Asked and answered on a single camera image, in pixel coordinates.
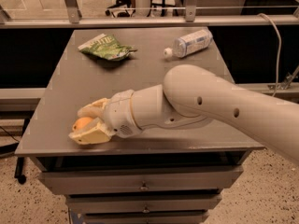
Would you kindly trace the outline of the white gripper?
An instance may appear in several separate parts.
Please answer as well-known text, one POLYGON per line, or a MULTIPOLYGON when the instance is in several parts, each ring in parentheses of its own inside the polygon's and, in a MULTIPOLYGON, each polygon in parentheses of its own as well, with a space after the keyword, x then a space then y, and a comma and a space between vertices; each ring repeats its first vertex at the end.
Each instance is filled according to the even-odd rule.
POLYGON ((93 121, 82 129, 72 130, 69 137, 79 145, 90 145, 106 143, 114 134, 128 138, 142 133, 131 110, 133 93, 133 90, 118 92, 109 100, 102 98, 83 106, 78 117, 89 117, 93 121))

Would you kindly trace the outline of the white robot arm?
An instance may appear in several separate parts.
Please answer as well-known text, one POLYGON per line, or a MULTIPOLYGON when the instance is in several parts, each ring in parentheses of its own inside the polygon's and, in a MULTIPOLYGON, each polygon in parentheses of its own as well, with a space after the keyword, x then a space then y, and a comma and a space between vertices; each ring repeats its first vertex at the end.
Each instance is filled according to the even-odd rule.
POLYGON ((122 91, 78 111, 69 137, 80 145, 147 129, 190 129, 222 121, 293 163, 299 162, 299 105, 249 91, 204 68, 170 69, 160 85, 122 91))

